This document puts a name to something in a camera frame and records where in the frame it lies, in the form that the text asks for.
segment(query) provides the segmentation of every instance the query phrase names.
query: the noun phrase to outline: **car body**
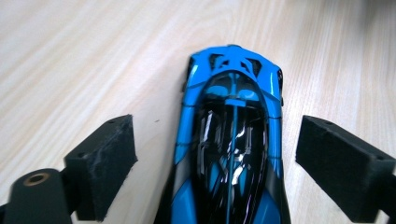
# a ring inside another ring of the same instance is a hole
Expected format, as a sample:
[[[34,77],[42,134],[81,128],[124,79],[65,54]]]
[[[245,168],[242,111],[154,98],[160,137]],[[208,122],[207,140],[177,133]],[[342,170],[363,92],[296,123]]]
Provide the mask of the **car body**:
[[[155,223],[290,223],[282,71],[236,45],[191,55]]]

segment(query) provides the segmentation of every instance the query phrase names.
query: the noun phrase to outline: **light wood surface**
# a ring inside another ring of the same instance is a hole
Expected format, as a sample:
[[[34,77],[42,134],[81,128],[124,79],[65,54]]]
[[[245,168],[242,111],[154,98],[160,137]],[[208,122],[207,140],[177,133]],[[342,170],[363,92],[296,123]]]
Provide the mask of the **light wood surface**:
[[[292,222],[350,223],[295,162],[297,137],[316,116],[396,157],[396,1],[1,1],[0,203],[18,177],[63,169],[99,125],[133,114],[139,162],[104,223],[151,223],[189,55],[230,43],[283,69]]]

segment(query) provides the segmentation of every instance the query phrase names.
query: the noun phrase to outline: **wooden table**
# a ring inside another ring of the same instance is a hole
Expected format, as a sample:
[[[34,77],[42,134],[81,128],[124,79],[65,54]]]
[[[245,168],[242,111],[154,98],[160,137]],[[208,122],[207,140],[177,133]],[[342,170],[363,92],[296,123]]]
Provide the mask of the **wooden table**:
[[[134,115],[139,162],[104,223],[150,223],[171,164],[189,55],[226,44],[284,73],[293,223],[350,223],[295,162],[302,115],[396,157],[396,1],[1,1],[0,203],[21,175],[63,169],[100,124]],[[388,218],[381,214],[377,223]]]

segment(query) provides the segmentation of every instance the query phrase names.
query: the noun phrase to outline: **blue toy car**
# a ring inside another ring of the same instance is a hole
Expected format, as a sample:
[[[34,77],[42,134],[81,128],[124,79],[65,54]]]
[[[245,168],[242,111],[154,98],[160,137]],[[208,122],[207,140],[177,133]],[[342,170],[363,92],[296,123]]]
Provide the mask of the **blue toy car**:
[[[282,78],[278,66],[239,46],[191,55],[155,223],[290,223]]]

